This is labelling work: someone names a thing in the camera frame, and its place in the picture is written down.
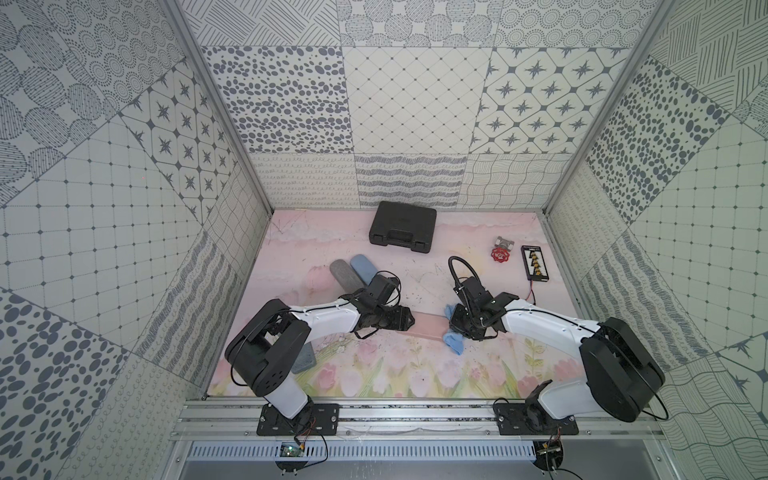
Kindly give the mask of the blue microfiber cloth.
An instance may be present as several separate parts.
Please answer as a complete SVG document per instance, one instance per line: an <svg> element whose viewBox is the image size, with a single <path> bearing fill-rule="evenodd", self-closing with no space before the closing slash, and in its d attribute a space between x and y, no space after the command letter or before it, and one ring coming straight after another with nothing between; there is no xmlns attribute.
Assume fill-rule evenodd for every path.
<svg viewBox="0 0 768 480"><path fill-rule="evenodd" d="M455 312L456 305L447 305L444 309L445 317L448 320L452 319ZM443 335L443 342L445 345L456 355L462 355L464 352L464 337L457 332L450 324L449 329Z"/></svg>

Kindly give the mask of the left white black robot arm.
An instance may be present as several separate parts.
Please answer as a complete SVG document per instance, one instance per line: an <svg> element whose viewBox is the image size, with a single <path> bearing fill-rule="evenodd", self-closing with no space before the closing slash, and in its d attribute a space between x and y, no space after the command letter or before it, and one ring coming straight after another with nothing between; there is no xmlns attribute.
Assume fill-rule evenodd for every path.
<svg viewBox="0 0 768 480"><path fill-rule="evenodd" d="M230 374L264 398L286 420L309 421L312 401L292 374L304 345L335 334L369 329L407 331L415 324L411 310L378 301L361 289L317 306L289 306L279 299L267 302L225 349Z"/></svg>

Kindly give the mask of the red valve handwheel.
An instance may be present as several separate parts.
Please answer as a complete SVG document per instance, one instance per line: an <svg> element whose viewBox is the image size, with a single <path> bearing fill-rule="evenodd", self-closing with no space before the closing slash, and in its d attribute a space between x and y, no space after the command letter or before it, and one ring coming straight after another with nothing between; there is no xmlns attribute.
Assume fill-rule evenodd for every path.
<svg viewBox="0 0 768 480"><path fill-rule="evenodd" d="M509 260L509 251L505 247L496 246L491 251L491 257L495 262L505 263Z"/></svg>

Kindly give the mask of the aluminium mounting rail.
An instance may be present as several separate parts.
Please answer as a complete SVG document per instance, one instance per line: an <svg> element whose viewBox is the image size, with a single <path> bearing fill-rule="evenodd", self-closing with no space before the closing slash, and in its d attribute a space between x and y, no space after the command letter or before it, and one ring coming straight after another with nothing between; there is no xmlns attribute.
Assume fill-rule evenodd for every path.
<svg viewBox="0 0 768 480"><path fill-rule="evenodd" d="M330 398L339 405L334 440L496 438L499 429L490 400L384 400ZM173 440L240 440L255 437L266 402L250 397L210 397L183 406ZM620 422L605 413L576 418L575 440L655 440L660 423L642 417Z"/></svg>

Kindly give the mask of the dark grey eyeglass case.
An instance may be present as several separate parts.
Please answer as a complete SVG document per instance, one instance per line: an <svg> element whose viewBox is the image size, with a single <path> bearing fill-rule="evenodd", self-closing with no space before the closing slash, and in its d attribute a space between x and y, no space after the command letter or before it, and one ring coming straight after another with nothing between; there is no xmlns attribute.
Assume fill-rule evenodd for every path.
<svg viewBox="0 0 768 480"><path fill-rule="evenodd" d="M306 343L300 350L291 372L295 375L314 368L317 365L317 360L314 352L314 348L311 343Z"/></svg>

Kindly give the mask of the blue eyeglass case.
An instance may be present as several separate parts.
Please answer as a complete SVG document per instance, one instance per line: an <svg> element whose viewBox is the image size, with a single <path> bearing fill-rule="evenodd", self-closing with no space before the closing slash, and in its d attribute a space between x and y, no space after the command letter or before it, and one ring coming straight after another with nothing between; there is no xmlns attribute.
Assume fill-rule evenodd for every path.
<svg viewBox="0 0 768 480"><path fill-rule="evenodd" d="M363 254L352 257L349 264L365 285L369 285L379 272L379 269Z"/></svg>

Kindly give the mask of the grey felt eyeglass case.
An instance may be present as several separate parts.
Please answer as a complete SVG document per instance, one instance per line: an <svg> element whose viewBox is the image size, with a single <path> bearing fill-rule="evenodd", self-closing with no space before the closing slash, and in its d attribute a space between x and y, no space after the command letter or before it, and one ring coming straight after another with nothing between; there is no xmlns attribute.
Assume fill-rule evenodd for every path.
<svg viewBox="0 0 768 480"><path fill-rule="evenodd" d="M329 270L333 278L339 283L345 294L351 294L365 287L362 279L357 275L350 264L342 259L331 262Z"/></svg>

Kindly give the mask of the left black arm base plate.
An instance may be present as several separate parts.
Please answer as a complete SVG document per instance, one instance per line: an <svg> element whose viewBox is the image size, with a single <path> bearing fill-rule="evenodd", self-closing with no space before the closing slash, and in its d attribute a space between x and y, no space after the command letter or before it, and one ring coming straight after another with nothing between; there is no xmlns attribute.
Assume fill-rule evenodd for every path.
<svg viewBox="0 0 768 480"><path fill-rule="evenodd" d="M335 436L340 405L309 402L293 418L284 416L275 406L265 405L259 417L258 436Z"/></svg>

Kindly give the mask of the black box with brass parts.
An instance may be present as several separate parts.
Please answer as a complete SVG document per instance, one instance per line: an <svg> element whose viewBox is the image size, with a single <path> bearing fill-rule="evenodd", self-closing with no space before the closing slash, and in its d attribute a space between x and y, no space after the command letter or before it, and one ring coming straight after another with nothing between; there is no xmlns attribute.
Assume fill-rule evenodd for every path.
<svg viewBox="0 0 768 480"><path fill-rule="evenodd" d="M521 253L527 279L531 282L548 282L550 277L542 248L536 245L522 245Z"/></svg>

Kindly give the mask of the black plastic tool case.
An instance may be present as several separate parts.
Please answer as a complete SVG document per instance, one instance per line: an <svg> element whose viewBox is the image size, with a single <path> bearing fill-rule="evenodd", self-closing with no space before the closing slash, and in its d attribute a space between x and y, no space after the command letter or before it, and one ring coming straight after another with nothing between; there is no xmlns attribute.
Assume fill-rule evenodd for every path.
<svg viewBox="0 0 768 480"><path fill-rule="evenodd" d="M416 253L431 251L437 220L433 208L381 201L369 230L373 245L398 246Z"/></svg>

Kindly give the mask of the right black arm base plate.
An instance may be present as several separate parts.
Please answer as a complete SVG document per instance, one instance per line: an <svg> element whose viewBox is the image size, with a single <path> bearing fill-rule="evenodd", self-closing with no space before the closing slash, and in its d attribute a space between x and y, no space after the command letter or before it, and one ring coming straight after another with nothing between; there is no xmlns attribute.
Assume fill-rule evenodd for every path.
<svg viewBox="0 0 768 480"><path fill-rule="evenodd" d="M575 436L579 434L573 417L555 420L540 407L519 402L494 402L495 421L502 436L546 435Z"/></svg>

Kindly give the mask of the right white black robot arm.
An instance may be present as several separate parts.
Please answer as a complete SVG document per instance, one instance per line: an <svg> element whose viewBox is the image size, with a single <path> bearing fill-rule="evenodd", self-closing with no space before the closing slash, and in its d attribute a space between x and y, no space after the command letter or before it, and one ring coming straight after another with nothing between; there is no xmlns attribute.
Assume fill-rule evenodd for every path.
<svg viewBox="0 0 768 480"><path fill-rule="evenodd" d="M449 325L476 341L490 340L489 329L519 334L579 362L581 375L567 381L541 381L526 395L533 422L600 411L633 422L665 383L659 364L621 319L598 322L564 316L504 292L482 307L457 304L451 308Z"/></svg>

